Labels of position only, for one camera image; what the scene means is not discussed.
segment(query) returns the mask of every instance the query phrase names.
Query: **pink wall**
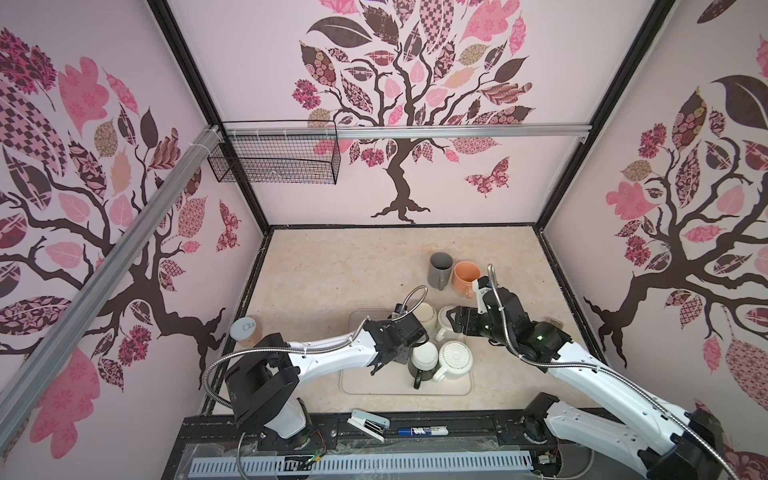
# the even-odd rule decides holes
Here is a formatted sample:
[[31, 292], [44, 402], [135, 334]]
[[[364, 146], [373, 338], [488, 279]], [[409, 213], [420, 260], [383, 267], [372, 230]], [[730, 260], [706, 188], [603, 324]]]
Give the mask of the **pink wall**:
[[704, 404], [765, 478], [768, 4], [709, 4], [682, 2], [547, 234], [611, 365]]
[[[141, 0], [9, 5], [0, 28], [4, 386], [205, 123]], [[259, 242], [237, 187], [204, 164], [0, 476], [159, 477]]]
[[[553, 8], [532, 0], [403, 0], [396, 10], [395, 2], [369, 0], [239, 0], [226, 8], [171, 2], [225, 120], [349, 116], [350, 125], [418, 125], [422, 107], [424, 124], [454, 115], [475, 123], [486, 112], [515, 107], [508, 116], [526, 123], [588, 122], [651, 3], [588, 0]], [[414, 32], [426, 46], [424, 61], [418, 55], [393, 61], [398, 44], [410, 51]], [[480, 78], [496, 48], [501, 57]], [[374, 52], [378, 63], [369, 56]], [[515, 62], [519, 71], [504, 75]], [[439, 68], [444, 76], [430, 78], [439, 65], [448, 66]], [[393, 117], [399, 108], [405, 113]], [[574, 138], [495, 140], [498, 145], [470, 149], [435, 139], [431, 160], [414, 161], [411, 153], [422, 142], [400, 143], [400, 155], [390, 159], [385, 139], [361, 146], [373, 149], [368, 164], [352, 163], [346, 143], [337, 185], [254, 189], [271, 223], [535, 221]], [[492, 176], [497, 166], [499, 175]], [[480, 192], [468, 179], [492, 191]]]

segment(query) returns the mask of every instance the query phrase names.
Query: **butterfly decal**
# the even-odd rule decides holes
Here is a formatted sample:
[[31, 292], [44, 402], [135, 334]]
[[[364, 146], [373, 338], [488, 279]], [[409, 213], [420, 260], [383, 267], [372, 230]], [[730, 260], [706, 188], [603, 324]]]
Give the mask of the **butterfly decal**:
[[488, 198], [487, 193], [493, 190], [494, 184], [496, 187], [505, 186], [509, 188], [509, 185], [507, 185], [509, 175], [505, 173], [508, 168], [509, 157], [506, 157], [502, 161], [498, 162], [495, 167], [493, 167], [493, 171], [490, 175], [470, 175], [464, 180], [468, 181], [470, 185], [475, 185], [478, 188], [478, 192]]
[[216, 242], [216, 251], [220, 252], [225, 248], [234, 248], [238, 245], [237, 234], [235, 230], [240, 225], [240, 221], [237, 219], [237, 215], [231, 214], [229, 207], [224, 205], [224, 202], [219, 200], [219, 210], [221, 211], [221, 220], [224, 220], [224, 232], [219, 236], [219, 241]]

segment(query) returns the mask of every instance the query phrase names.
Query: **beige countertop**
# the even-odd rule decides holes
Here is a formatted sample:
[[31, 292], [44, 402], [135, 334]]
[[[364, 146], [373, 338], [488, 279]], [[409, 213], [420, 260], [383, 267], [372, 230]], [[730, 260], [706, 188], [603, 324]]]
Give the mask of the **beige countertop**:
[[[518, 295], [531, 319], [558, 319], [584, 344], [530, 227], [277, 230], [248, 315], [261, 322], [265, 335], [279, 332], [286, 341], [342, 335], [353, 310], [392, 309], [415, 286], [426, 284], [429, 257], [437, 251], [483, 270], [493, 263], [499, 284]], [[425, 301], [437, 310], [476, 305], [450, 286], [442, 292], [430, 288]], [[580, 408], [597, 406], [485, 338], [469, 338], [467, 345], [474, 357], [474, 389], [466, 396], [347, 395], [339, 387], [339, 372], [303, 383], [294, 396], [310, 412], [523, 409], [539, 392]], [[222, 390], [226, 397], [226, 387]], [[214, 408], [214, 414], [230, 413], [221, 405]]]

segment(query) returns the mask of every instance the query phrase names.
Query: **black mesh basket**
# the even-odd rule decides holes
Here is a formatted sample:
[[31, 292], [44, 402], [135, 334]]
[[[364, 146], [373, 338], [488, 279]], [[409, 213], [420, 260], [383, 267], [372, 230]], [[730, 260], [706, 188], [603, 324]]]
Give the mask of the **black mesh basket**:
[[216, 179], [237, 181], [230, 162], [239, 161], [250, 182], [335, 185], [341, 164], [336, 122], [310, 121], [308, 128], [275, 127], [276, 122], [307, 125], [306, 120], [227, 122], [249, 127], [227, 129], [234, 155], [224, 153], [229, 150], [226, 143], [211, 152], [208, 163]]

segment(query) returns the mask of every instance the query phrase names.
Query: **wire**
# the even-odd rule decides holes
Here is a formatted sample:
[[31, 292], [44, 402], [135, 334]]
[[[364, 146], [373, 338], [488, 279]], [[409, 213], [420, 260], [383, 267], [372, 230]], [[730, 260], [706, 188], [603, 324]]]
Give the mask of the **wire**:
[[561, 476], [558, 476], [558, 475], [553, 475], [551, 477], [545, 477], [543, 475], [539, 475], [538, 477], [541, 478], [541, 480], [577, 480], [577, 478], [581, 478], [584, 475], [586, 475], [587, 472], [589, 472], [590, 468], [592, 468], [592, 464], [594, 464], [594, 450], [590, 450], [589, 451], [589, 462], [587, 462], [587, 466], [584, 467], [584, 470], [581, 470], [581, 472], [579, 472], [579, 473], [577, 473], [575, 475], [568, 475], [568, 476], [565, 476], [565, 477], [561, 477]]
[[650, 396], [645, 390], [643, 390], [637, 383], [629, 380], [627, 377], [621, 375], [619, 372], [616, 372], [611, 369], [607, 369], [598, 365], [594, 365], [591, 363], [576, 363], [576, 362], [550, 362], [550, 363], [542, 363], [542, 362], [533, 362], [527, 358], [525, 358], [520, 352], [518, 352], [515, 347], [512, 345], [512, 342], [509, 338], [509, 330], [507, 327], [507, 315], [504, 311], [504, 305], [502, 304], [502, 299], [498, 295], [498, 284], [496, 282], [496, 272], [493, 268], [493, 264], [488, 264], [488, 283], [491, 286], [491, 290], [493, 291], [493, 295], [496, 298], [496, 303], [498, 304], [498, 311], [502, 316], [502, 329], [504, 330], [504, 339], [507, 342], [507, 350], [514, 356], [518, 357], [523, 362], [527, 363], [528, 365], [535, 366], [537, 368], [543, 368], [543, 369], [562, 369], [562, 368], [571, 368], [571, 369], [591, 369], [595, 372], [602, 372], [606, 375], [614, 377], [616, 380], [619, 380], [632, 390], [634, 390], [639, 396], [643, 397], [648, 403], [650, 403], [656, 410], [664, 414], [666, 417], [671, 419], [673, 422], [677, 423], [683, 430], [688, 432], [688, 434], [693, 437], [696, 442], [701, 445], [701, 448], [706, 450], [707, 453], [712, 456], [712, 458], [715, 459], [717, 463], [720, 464], [721, 467], [723, 467], [723, 470], [726, 471], [726, 473], [733, 479], [733, 480], [740, 480], [739, 476], [736, 474], [736, 472], [733, 471], [733, 469], [730, 467], [728, 462], [720, 455], [720, 453], [715, 450], [712, 445], [707, 443], [704, 439], [701, 438], [701, 436], [696, 433], [691, 427], [688, 426], [686, 422], [679, 419], [676, 415], [674, 415], [672, 412], [667, 410], [661, 403], [659, 403], [655, 398]]
[[[395, 319], [392, 319], [393, 321], [394, 320], [399, 320], [399, 319], [403, 318], [404, 316], [410, 314], [411, 312], [413, 312], [413, 310], [416, 310], [416, 307], [418, 307], [419, 305], [422, 304], [424, 299], [427, 297], [427, 292], [429, 291], [429, 288], [426, 285], [419, 285], [415, 289], [411, 290], [411, 293], [409, 293], [408, 296], [406, 297], [406, 299], [403, 300], [402, 304], [406, 305], [408, 303], [408, 300], [410, 300], [411, 297], [413, 296], [413, 294], [418, 292], [421, 289], [424, 289], [424, 294], [419, 299], [419, 301], [416, 303], [416, 305], [414, 305], [413, 308], [411, 308], [410, 310], [408, 310], [405, 313], [403, 313], [401, 316], [399, 316], [399, 317], [397, 317]], [[360, 323], [360, 325], [357, 327], [357, 330], [355, 330], [354, 333], [348, 339], [344, 340], [344, 342], [340, 343], [339, 345], [333, 346], [333, 347], [326, 347], [324, 349], [311, 349], [310, 350], [310, 349], [296, 349], [296, 348], [285, 347], [285, 346], [256, 346], [256, 347], [253, 347], [252, 349], [245, 349], [245, 350], [240, 350], [239, 352], [228, 353], [225, 356], [220, 357], [215, 362], [211, 363], [205, 369], [205, 371], [203, 372], [203, 389], [205, 390], [205, 394], [208, 397], [210, 397], [213, 401], [219, 402], [221, 405], [231, 409], [232, 408], [232, 404], [228, 400], [224, 399], [223, 397], [219, 396], [216, 392], [214, 392], [214, 389], [211, 388], [211, 386], [210, 386], [210, 380], [209, 380], [210, 373], [213, 372], [213, 370], [216, 367], [218, 367], [219, 365], [221, 365], [222, 363], [228, 362], [231, 359], [237, 358], [238, 356], [247, 355], [248, 353], [261, 353], [261, 352], [264, 352], [264, 353], [297, 353], [297, 354], [300, 354], [300, 355], [321, 355], [323, 353], [335, 352], [335, 351], [341, 350], [341, 349], [343, 349], [343, 348], [345, 348], [345, 347], [347, 347], [349, 345], [352, 345], [352, 342], [354, 342], [357, 339], [357, 336], [360, 334], [360, 332], [362, 332], [362, 327], [368, 321], [369, 321], [369, 319], [363, 320], [363, 322]]]

